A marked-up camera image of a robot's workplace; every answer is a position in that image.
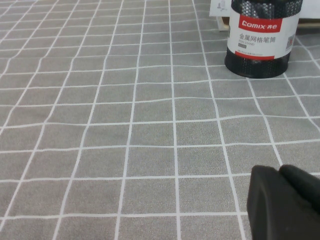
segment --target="white box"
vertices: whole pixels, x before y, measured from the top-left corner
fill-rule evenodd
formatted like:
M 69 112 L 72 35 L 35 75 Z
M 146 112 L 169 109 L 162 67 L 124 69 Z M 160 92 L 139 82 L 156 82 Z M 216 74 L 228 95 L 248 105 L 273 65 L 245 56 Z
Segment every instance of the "white box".
M 211 0 L 210 16 L 229 17 L 231 0 Z M 303 0 L 301 19 L 320 19 L 320 0 Z

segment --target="black object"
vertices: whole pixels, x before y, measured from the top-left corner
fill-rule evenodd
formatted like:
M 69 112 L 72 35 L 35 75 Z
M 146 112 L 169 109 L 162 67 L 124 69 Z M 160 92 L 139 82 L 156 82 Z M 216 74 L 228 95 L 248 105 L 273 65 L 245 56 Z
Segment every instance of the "black object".
M 302 2 L 303 0 L 232 0 L 231 8 L 246 17 L 283 19 L 298 14 Z M 288 68 L 289 57 L 290 53 L 272 60 L 253 60 L 238 56 L 227 48 L 224 63 L 237 75 L 263 79 L 283 74 Z
M 320 179 L 292 165 L 254 166 L 247 212 L 253 240 L 318 240 Z

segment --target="grid pattern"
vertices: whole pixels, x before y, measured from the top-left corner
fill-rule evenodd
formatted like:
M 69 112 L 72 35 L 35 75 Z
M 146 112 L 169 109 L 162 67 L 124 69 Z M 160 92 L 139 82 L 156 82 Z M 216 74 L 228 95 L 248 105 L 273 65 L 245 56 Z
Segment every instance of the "grid pattern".
M 320 34 L 246 79 L 209 8 L 0 2 L 0 239 L 249 240 L 254 165 L 320 176 Z

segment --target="wooden edge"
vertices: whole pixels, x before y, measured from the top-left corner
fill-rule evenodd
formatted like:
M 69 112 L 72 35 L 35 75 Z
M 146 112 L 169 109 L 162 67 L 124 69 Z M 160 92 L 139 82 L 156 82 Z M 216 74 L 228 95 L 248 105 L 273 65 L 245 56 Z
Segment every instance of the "wooden edge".
M 229 30 L 229 17 L 216 17 L 218 28 L 220 31 Z M 320 28 L 320 19 L 305 19 L 299 20 L 298 28 Z

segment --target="white label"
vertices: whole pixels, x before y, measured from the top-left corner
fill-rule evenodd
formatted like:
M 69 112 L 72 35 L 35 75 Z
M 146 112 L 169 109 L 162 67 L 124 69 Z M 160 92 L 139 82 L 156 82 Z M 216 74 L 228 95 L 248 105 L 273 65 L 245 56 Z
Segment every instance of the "white label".
M 240 15 L 231 9 L 229 50 L 253 60 L 282 58 L 291 52 L 299 14 L 286 18 L 262 19 Z

